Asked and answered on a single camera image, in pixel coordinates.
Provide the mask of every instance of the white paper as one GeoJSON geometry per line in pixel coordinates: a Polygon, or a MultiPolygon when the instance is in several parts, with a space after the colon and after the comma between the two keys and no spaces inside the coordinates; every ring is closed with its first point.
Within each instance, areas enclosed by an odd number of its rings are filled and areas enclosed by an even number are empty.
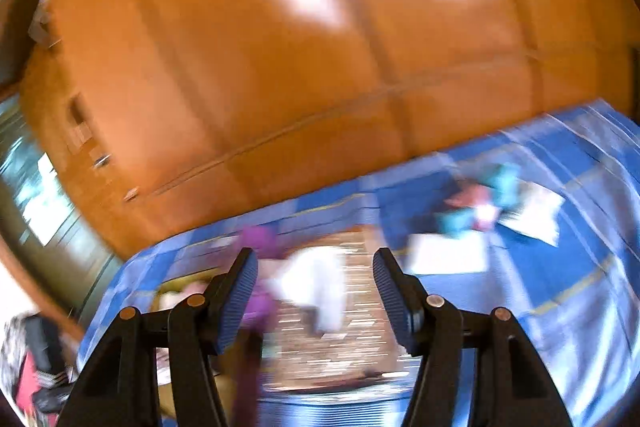
{"type": "Polygon", "coordinates": [[[407,273],[416,275],[479,273],[489,269],[484,232],[466,230],[452,239],[439,233],[409,237],[407,273]]]}
{"type": "Polygon", "coordinates": [[[522,182],[522,204],[514,212],[504,214],[498,223],[554,247],[560,235],[556,215],[564,198],[542,185],[522,182]]]}

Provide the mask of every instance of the bed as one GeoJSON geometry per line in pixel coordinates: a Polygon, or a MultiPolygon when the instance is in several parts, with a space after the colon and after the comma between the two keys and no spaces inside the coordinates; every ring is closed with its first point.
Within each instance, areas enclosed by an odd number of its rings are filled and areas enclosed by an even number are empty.
{"type": "MultiPolygon", "coordinates": [[[[379,227],[402,262],[408,236],[456,190],[455,179],[515,162],[521,178],[565,198],[558,248],[499,226],[486,233],[484,273],[421,276],[460,309],[510,308],[551,373],[577,427],[596,425],[640,372],[639,128],[596,101],[416,158],[384,171],[181,233],[141,251],[116,274],[79,349],[91,354],[119,310],[148,311],[165,280],[210,267],[214,243],[266,225],[286,247],[360,225],[379,227]]],[[[456,423],[466,425],[473,352],[465,352],[456,423]]],[[[327,395],[268,397],[264,425],[399,425],[417,361],[393,384],[327,395]]]]}

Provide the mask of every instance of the teal cloth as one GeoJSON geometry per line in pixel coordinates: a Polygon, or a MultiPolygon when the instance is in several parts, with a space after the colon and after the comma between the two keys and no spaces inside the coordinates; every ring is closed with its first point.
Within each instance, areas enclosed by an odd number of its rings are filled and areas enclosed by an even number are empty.
{"type": "Polygon", "coordinates": [[[438,231],[456,239],[462,232],[472,227],[475,217],[476,210],[470,207],[438,212],[436,213],[438,231]]]}
{"type": "Polygon", "coordinates": [[[510,210],[520,203],[518,193],[518,175],[520,166],[513,163],[502,163],[494,166],[478,183],[492,190],[494,205],[502,210],[510,210]]]}

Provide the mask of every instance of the white cloth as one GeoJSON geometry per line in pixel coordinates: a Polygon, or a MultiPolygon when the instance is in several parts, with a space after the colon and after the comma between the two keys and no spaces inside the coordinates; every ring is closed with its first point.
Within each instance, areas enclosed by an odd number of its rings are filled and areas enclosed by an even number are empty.
{"type": "Polygon", "coordinates": [[[284,262],[268,286],[280,300],[318,309],[316,330],[340,331],[347,304],[344,249],[303,248],[284,262]]]}
{"type": "Polygon", "coordinates": [[[478,273],[489,269],[483,232],[466,230],[453,239],[439,233],[409,237],[407,273],[415,275],[478,273]]]}
{"type": "Polygon", "coordinates": [[[520,182],[520,199],[516,210],[502,214],[498,223],[557,247],[560,232],[556,216],[564,198],[542,185],[520,182]]]}

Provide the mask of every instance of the cabinet handle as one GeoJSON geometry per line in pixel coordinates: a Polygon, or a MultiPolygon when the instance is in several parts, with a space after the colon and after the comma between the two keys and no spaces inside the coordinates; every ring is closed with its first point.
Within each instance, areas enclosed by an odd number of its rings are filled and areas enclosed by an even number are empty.
{"type": "Polygon", "coordinates": [[[110,160],[111,160],[110,154],[103,154],[94,162],[94,169],[100,169],[104,166],[109,165],[110,160]]]}

